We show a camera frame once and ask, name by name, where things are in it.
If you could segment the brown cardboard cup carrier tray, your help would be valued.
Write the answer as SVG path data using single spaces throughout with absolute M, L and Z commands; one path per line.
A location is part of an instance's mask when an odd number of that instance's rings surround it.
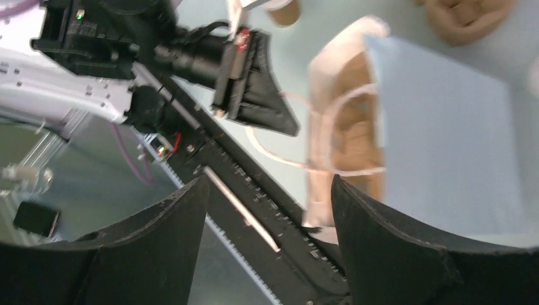
M 368 58 L 360 53 L 336 76 L 332 97 L 337 98 L 370 82 Z M 384 165 L 383 150 L 375 143 L 376 102 L 375 95 L 363 94 L 351 98 L 338 112 L 334 128 L 337 144 L 332 156 L 335 169 L 352 172 Z

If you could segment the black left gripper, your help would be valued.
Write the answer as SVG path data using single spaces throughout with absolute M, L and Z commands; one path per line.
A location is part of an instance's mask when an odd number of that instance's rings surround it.
M 270 68 L 264 32 L 241 28 L 234 40 L 211 32 L 212 23 L 188 32 L 171 46 L 155 48 L 158 79 L 176 76 L 214 89 L 212 109 L 231 121 L 295 137 L 299 123 Z

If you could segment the brown paper coffee cup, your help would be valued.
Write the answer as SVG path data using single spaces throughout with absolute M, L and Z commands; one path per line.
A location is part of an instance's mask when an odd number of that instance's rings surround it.
M 274 23 L 282 27 L 296 23 L 301 16 L 298 0 L 272 0 L 262 5 L 262 8 Z

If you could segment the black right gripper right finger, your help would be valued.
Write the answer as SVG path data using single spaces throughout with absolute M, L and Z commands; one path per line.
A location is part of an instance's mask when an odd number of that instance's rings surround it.
M 331 200 L 354 304 L 537 304 L 538 249 L 429 226 L 335 176 Z

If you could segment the white paper bag with handles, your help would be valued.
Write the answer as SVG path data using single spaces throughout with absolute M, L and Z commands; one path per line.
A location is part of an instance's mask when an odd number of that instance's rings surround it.
M 365 38 L 387 37 L 389 33 L 389 26 L 378 17 L 359 18 L 330 40 L 308 67 L 308 152 L 306 161 L 296 163 L 296 167 L 305 169 L 308 173 L 308 201 L 303 214 L 303 226 L 310 229 L 312 237 L 326 243 L 338 242 L 333 216 L 336 204 L 331 198 L 331 184 L 335 176 L 360 187 L 372 198 L 383 197 L 385 164 L 374 169 L 346 172 L 334 168 L 332 156 L 337 144 L 334 135 L 336 116 L 347 101 L 363 94 L 375 95 L 377 98 L 374 115 L 375 143 L 383 150 L 378 86 Z M 333 98 L 332 89 L 336 76 L 348 61 L 360 53 L 365 53 L 368 58 L 371 82 Z

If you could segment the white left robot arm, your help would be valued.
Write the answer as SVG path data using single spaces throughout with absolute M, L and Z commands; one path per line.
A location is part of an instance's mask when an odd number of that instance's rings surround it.
M 31 48 L 78 76 L 129 80 L 134 65 L 214 90 L 213 110 L 234 122 L 295 136 L 299 125 L 278 91 L 266 33 L 217 20 L 176 21 L 171 1 L 2 1 L 1 16 L 44 9 Z

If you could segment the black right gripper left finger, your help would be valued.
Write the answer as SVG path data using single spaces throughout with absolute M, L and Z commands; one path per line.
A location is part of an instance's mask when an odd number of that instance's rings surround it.
M 2 304 L 187 304 L 209 181 L 82 238 L 1 245 Z

